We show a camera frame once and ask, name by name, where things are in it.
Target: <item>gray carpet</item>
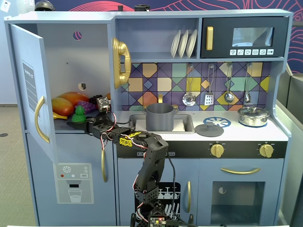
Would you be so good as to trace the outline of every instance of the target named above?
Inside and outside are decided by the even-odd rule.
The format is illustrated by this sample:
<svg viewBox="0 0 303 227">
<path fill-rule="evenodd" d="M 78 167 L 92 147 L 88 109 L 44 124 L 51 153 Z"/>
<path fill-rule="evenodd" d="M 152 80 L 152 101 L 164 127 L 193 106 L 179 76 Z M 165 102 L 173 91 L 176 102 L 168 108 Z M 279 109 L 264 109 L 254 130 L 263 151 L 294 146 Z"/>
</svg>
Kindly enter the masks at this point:
<svg viewBox="0 0 303 227">
<path fill-rule="evenodd" d="M 0 227 L 36 226 L 17 107 L 0 107 Z"/>
</svg>

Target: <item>colorful tile backsplash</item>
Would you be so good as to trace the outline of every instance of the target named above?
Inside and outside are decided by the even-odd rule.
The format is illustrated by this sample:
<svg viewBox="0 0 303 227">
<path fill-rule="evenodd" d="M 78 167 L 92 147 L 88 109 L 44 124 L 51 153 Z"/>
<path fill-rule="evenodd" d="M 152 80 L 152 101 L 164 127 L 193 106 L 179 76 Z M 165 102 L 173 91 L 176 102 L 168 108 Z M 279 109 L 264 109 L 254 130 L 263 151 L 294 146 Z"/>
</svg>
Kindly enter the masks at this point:
<svg viewBox="0 0 303 227">
<path fill-rule="evenodd" d="M 238 110 L 243 106 L 246 62 L 233 62 L 231 92 L 235 99 L 232 103 L 224 100 L 227 90 L 227 63 L 214 64 L 210 70 L 209 80 L 212 82 L 214 105 L 204 105 L 205 94 L 209 89 L 207 81 L 208 63 L 193 63 L 189 77 L 193 77 L 192 93 L 196 96 L 194 106 L 185 106 L 183 95 L 189 91 L 191 79 L 186 79 L 186 63 L 138 63 L 132 65 L 128 83 L 122 85 L 122 108 L 125 111 L 142 110 L 143 105 L 157 103 L 158 95 L 163 94 L 163 102 L 178 105 L 179 110 Z M 270 62 L 254 62 L 252 77 L 249 84 L 251 104 L 264 108 L 266 103 Z"/>
</svg>

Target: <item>play kitchen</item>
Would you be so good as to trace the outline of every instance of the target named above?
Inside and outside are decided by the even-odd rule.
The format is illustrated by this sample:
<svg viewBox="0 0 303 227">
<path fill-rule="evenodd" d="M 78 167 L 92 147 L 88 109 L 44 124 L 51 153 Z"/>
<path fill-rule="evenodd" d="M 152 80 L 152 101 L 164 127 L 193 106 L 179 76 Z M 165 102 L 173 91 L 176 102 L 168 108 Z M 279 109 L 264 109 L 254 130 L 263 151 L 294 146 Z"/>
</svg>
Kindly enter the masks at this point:
<svg viewBox="0 0 303 227">
<path fill-rule="evenodd" d="M 115 145 L 106 132 L 118 125 L 168 142 L 176 184 L 166 159 L 158 199 L 172 219 L 276 225 L 291 134 L 275 105 L 292 16 L 64 12 L 50 20 L 30 12 L 6 20 L 37 224 L 147 218 L 133 188 L 144 146 Z"/>
</svg>

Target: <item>microwave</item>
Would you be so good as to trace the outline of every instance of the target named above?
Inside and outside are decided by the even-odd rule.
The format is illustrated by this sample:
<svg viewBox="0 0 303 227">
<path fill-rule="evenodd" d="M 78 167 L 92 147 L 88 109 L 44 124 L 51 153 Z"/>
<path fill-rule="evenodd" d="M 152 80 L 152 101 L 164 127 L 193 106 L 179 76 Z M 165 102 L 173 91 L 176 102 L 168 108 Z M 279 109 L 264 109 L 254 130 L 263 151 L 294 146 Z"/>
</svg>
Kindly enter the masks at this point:
<svg viewBox="0 0 303 227">
<path fill-rule="evenodd" d="M 284 57 L 288 17 L 204 18 L 201 58 Z"/>
</svg>

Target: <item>oven window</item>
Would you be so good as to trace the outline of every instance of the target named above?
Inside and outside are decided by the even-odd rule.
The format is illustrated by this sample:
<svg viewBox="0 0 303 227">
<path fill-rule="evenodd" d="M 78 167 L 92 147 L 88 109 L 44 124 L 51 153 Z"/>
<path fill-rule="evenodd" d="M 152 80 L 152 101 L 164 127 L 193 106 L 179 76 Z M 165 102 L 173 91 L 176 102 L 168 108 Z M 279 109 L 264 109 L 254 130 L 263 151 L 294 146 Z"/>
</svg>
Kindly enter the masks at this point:
<svg viewBox="0 0 303 227">
<path fill-rule="evenodd" d="M 265 182 L 213 182 L 211 225 L 258 225 Z"/>
<path fill-rule="evenodd" d="M 272 27 L 235 27 L 232 46 L 271 46 Z"/>
</svg>

